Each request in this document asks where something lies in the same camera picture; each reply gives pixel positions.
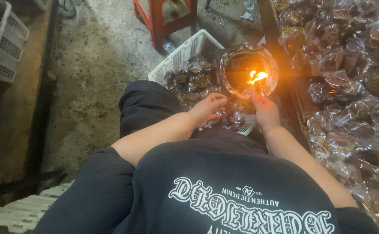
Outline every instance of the concrete floor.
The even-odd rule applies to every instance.
[[[67,181],[75,178],[94,151],[119,138],[117,105],[124,88],[147,79],[166,57],[152,47],[150,33],[134,16],[131,0],[74,1],[77,17],[57,26],[57,89],[42,165],[43,171],[65,168]],[[239,18],[246,11],[243,1],[213,0],[213,13],[204,10],[204,5],[205,0],[200,0],[198,29],[206,29],[224,47],[261,39],[260,20],[251,23]],[[181,0],[167,0],[164,22],[187,12]],[[165,41],[178,47],[190,36],[190,28],[186,28]]]

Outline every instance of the red plastic stool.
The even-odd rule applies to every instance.
[[[163,24],[162,5],[165,0],[149,0],[149,15],[147,16],[139,0],[133,0],[133,10],[135,16],[139,14],[143,18],[146,27],[152,36],[152,45],[157,51],[163,49],[163,38],[167,35],[191,26],[191,34],[197,32],[197,4],[198,0],[184,0],[191,13]]]

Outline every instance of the pile of wrapped sweets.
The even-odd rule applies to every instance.
[[[184,111],[192,109],[212,93],[222,93],[217,69],[198,57],[190,58],[183,67],[166,72],[161,84],[176,96]],[[223,127],[237,131],[244,124],[244,114],[254,114],[255,111],[251,102],[231,95],[226,110],[216,113],[221,117],[207,121],[202,128]]]
[[[312,77],[316,159],[379,218],[379,0],[274,0],[280,45]]]

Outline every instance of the fire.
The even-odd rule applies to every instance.
[[[252,78],[252,81],[249,81],[248,83],[249,84],[254,84],[256,81],[258,80],[262,80],[266,77],[268,77],[269,75],[266,74],[265,72],[259,72],[253,79],[253,76],[256,74],[256,71],[252,71],[250,72],[250,77]]]

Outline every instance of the black t-shirt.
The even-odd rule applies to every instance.
[[[379,234],[357,208],[335,209],[295,164],[234,137],[159,145],[136,168],[93,154],[34,233]]]

